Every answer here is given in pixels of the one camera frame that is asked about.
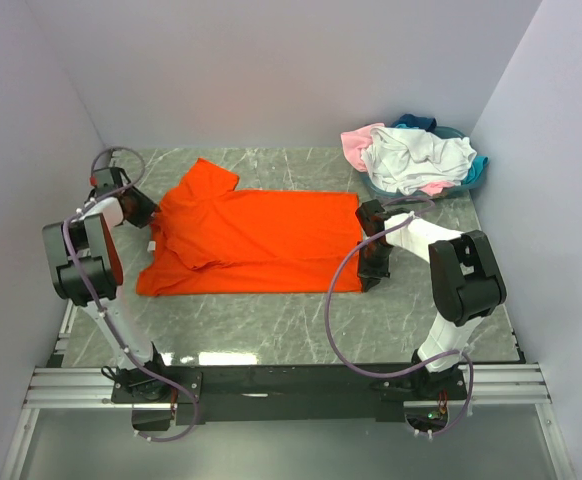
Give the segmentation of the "orange t shirt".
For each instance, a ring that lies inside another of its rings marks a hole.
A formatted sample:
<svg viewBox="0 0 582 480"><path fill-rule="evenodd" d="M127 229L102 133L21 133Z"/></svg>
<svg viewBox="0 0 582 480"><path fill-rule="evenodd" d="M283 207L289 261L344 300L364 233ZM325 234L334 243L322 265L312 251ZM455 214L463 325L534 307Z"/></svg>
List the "orange t shirt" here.
<svg viewBox="0 0 582 480"><path fill-rule="evenodd" d="M358 293L358 197L347 192L239 188L203 158L169 190L151 224L152 263L142 296Z"/></svg>

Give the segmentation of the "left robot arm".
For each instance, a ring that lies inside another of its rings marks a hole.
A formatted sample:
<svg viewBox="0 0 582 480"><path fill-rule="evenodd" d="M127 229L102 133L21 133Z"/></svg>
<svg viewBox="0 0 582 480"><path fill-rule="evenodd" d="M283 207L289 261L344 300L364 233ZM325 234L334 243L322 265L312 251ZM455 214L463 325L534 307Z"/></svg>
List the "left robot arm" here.
<svg viewBox="0 0 582 480"><path fill-rule="evenodd" d="M149 225L157 205L120 167L96 169L90 181L90 198L75 217L42 229L52 284L60 298L94 320L112 348L115 366L101 373L116 388L157 402L170 392L171 378L154 344L126 311L123 267L111 234L125 222Z"/></svg>

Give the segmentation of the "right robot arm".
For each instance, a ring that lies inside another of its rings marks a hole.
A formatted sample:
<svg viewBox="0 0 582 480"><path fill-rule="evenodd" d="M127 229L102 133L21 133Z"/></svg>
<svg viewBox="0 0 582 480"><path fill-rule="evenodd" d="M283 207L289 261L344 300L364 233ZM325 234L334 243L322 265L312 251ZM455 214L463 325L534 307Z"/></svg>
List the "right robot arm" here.
<svg viewBox="0 0 582 480"><path fill-rule="evenodd" d="M506 299L506 287L487 235L480 230L460 232L435 225L403 208L387 210L377 200L363 203L356 217L364 233L389 234L360 249L357 273L364 292L390 276L392 250L406 250L429 265L436 317L412 362L429 363L412 371L415 395L431 399L454 375L458 354L473 331Z"/></svg>

